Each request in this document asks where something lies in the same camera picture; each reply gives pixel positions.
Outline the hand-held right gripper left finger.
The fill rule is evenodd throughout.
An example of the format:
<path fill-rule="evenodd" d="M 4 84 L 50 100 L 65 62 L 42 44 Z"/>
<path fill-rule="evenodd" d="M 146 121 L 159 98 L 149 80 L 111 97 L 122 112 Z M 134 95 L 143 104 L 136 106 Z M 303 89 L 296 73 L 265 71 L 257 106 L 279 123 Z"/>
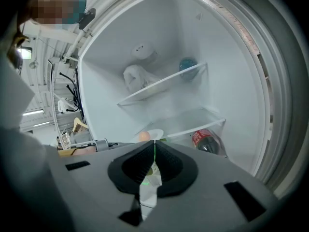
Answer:
<path fill-rule="evenodd" d="M 148 232 L 138 200 L 153 158 L 152 141 L 70 157 L 52 149 L 52 176 L 61 197 L 57 230 Z"/>

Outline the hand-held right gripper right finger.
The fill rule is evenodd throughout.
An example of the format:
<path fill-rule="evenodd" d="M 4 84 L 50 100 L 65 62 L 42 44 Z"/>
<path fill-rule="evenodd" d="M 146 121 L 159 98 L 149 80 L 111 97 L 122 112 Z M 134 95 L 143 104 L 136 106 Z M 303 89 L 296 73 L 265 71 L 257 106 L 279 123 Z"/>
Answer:
<path fill-rule="evenodd" d="M 271 210 L 276 196 L 227 158 L 157 142 L 162 185 L 145 220 L 152 232 L 242 231 Z"/>

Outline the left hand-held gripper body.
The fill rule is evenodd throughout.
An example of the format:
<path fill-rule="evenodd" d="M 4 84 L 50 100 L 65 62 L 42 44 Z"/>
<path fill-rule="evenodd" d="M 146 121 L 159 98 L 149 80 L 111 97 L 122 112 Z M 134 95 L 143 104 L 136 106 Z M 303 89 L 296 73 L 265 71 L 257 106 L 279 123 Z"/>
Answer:
<path fill-rule="evenodd" d="M 70 148 L 86 148 L 89 146 L 94 146 L 97 152 L 105 151 L 109 149 L 109 144 L 106 139 L 103 140 L 92 140 L 82 143 L 71 144 Z"/>

